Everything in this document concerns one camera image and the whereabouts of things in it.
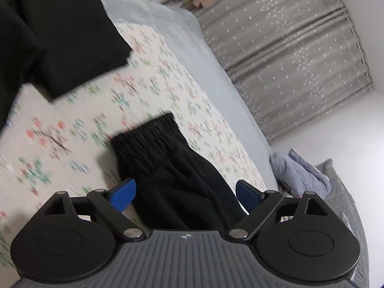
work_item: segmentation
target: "black pants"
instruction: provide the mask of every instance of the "black pants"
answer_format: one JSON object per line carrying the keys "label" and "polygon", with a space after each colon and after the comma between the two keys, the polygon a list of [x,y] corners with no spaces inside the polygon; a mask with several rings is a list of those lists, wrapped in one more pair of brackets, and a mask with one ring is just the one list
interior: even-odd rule
{"label": "black pants", "polygon": [[149,228],[227,231],[245,217],[216,168],[194,152],[172,114],[112,139],[122,179],[137,183],[133,201]]}

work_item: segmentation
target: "silver screw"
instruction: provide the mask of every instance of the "silver screw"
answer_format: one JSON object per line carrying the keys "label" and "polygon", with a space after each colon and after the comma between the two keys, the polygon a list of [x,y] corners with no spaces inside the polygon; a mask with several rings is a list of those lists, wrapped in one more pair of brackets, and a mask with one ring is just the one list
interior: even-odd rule
{"label": "silver screw", "polygon": [[143,235],[143,231],[138,228],[129,228],[124,231],[124,236],[128,238],[139,238]]}
{"label": "silver screw", "polygon": [[241,228],[235,228],[234,230],[231,230],[229,232],[229,235],[232,238],[241,239],[241,238],[246,238],[248,236],[248,232],[246,230],[241,229]]}

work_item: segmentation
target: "bed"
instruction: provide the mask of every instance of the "bed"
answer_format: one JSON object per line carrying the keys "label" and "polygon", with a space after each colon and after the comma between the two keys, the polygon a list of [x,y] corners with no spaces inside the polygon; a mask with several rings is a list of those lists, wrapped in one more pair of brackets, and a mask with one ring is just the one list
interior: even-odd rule
{"label": "bed", "polygon": [[[129,66],[54,103],[25,85],[2,132],[1,288],[18,279],[9,246],[35,211],[58,190],[78,196],[116,185],[120,179],[109,139],[162,112],[174,113],[190,146],[233,190],[238,179],[261,191],[277,189],[271,149],[193,15],[139,0],[102,1],[134,49]],[[141,224],[131,207],[125,214]]]}

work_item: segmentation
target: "gray plastic panel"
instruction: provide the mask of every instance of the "gray plastic panel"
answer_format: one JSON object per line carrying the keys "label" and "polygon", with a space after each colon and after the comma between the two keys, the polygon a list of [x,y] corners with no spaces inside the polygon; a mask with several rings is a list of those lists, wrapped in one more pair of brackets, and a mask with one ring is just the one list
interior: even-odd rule
{"label": "gray plastic panel", "polygon": [[[22,279],[14,288],[293,288],[265,270],[251,249],[225,241],[217,231],[154,231],[139,243],[124,244],[103,270],[68,284]],[[353,288],[344,281],[324,286]]]}

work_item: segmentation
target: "gray curtain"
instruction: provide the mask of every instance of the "gray curtain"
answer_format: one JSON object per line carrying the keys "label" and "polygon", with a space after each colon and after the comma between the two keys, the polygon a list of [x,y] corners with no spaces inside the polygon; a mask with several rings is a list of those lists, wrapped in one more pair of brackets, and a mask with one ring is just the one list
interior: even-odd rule
{"label": "gray curtain", "polygon": [[221,0],[195,15],[269,142],[371,86],[339,0]]}

